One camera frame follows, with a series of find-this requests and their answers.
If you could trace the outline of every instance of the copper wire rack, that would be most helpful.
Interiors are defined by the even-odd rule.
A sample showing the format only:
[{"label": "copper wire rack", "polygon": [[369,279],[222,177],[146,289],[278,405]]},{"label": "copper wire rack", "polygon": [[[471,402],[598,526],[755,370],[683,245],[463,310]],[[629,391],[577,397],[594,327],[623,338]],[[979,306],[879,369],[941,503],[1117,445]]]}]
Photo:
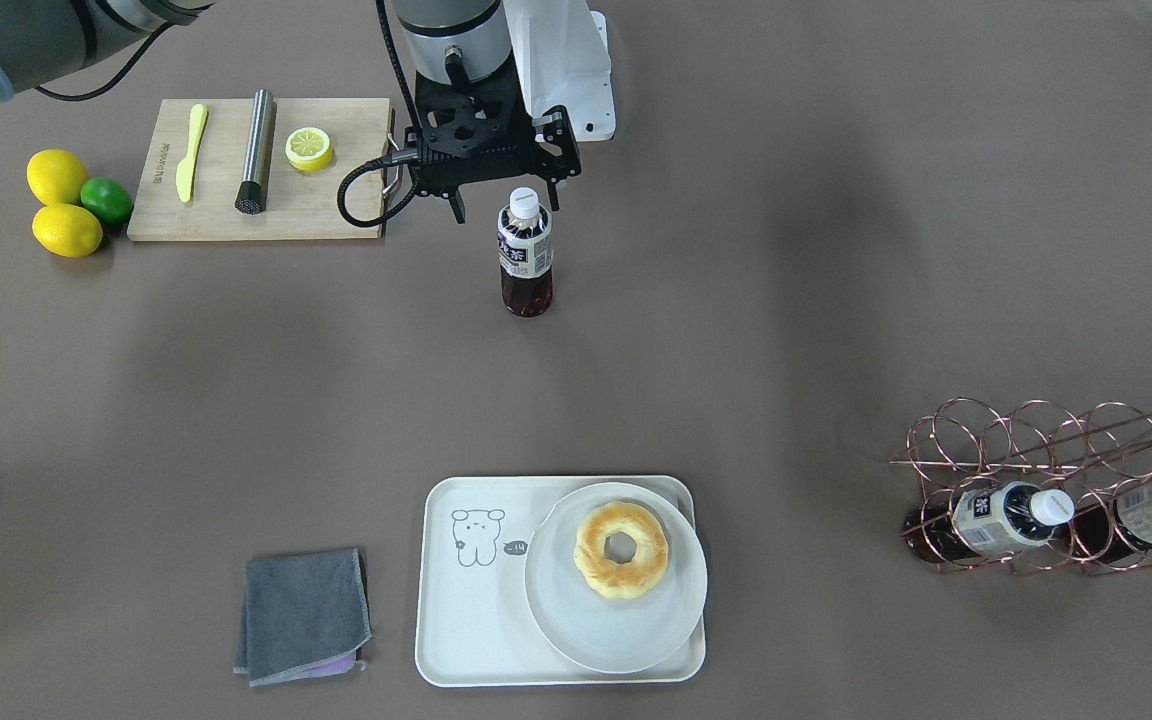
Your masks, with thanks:
[{"label": "copper wire rack", "polygon": [[[1055,402],[1030,400],[1001,414],[979,400],[953,397],[910,425],[905,449],[890,462],[914,470],[922,492],[901,539],[911,546],[925,541],[941,560],[934,564],[940,573],[1002,566],[1016,575],[1074,568],[1105,577],[1152,568],[1152,548],[1134,544],[1112,516],[1116,498],[1152,480],[1152,414],[1132,406],[1102,402],[1074,414]],[[952,516],[965,492],[1017,479],[1063,488],[1074,498],[1074,520],[1046,546],[1005,558],[948,560],[937,550],[929,525]],[[1079,518],[1094,511],[1132,551],[1128,558],[1102,561],[1115,544],[1112,536],[1081,537]]]}]

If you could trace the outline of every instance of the butter knife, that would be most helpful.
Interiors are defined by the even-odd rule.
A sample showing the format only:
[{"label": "butter knife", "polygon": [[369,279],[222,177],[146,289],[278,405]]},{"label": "butter knife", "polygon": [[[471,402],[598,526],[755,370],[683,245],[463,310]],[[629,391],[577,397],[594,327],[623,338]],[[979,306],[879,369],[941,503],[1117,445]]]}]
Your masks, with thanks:
[{"label": "butter knife", "polygon": [[202,128],[207,126],[207,106],[197,104],[189,109],[189,146],[184,159],[177,165],[177,197],[180,202],[189,202],[194,197],[194,170],[198,164],[198,142],[202,141]]}]

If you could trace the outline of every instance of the donut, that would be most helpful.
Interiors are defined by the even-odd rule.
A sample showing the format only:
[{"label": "donut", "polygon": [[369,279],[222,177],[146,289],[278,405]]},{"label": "donut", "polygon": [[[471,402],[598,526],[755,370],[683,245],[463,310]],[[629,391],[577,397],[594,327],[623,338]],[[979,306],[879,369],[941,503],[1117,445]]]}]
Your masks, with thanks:
[{"label": "donut", "polygon": [[[617,562],[607,558],[607,539],[626,533],[634,539],[634,558]],[[634,600],[654,588],[669,568],[669,543],[652,511],[632,502],[607,502],[596,507],[576,528],[573,560],[585,583],[608,600]]]}]

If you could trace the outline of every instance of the white tray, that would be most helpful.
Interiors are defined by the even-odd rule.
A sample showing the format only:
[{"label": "white tray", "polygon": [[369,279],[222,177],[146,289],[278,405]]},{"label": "white tray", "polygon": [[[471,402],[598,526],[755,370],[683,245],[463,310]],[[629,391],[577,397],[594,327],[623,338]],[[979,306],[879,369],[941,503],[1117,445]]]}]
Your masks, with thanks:
[{"label": "white tray", "polygon": [[[416,611],[416,667],[423,679],[468,688],[677,683],[698,673],[705,661],[704,617],[666,661],[628,675],[594,673],[567,660],[531,619],[522,573],[531,533],[563,495],[608,480],[652,488],[695,526],[691,493],[668,475],[448,478],[430,491]],[[454,511],[470,515],[461,523],[485,526],[482,536],[462,533],[462,548],[453,536]]]}]

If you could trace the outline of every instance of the cutting board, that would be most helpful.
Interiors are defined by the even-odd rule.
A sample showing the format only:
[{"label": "cutting board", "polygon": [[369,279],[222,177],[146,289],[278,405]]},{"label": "cutting board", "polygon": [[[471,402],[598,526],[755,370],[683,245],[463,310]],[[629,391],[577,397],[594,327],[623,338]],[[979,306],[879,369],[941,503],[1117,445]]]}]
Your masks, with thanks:
[{"label": "cutting board", "polygon": [[[175,169],[188,145],[189,108],[207,106],[207,127],[198,145],[194,198],[182,204]],[[384,97],[279,97],[274,146],[270,152],[270,189],[265,211],[244,215],[234,209],[247,159],[252,100],[164,100],[150,138],[136,209],[127,227],[132,241],[357,240],[380,237],[380,227],[356,228],[340,218],[335,197],[340,179],[388,151],[392,113]],[[312,126],[332,138],[335,160],[328,168],[302,173],[285,156],[291,131]],[[381,173],[357,179],[346,197],[356,218],[379,217],[384,209]]]}]

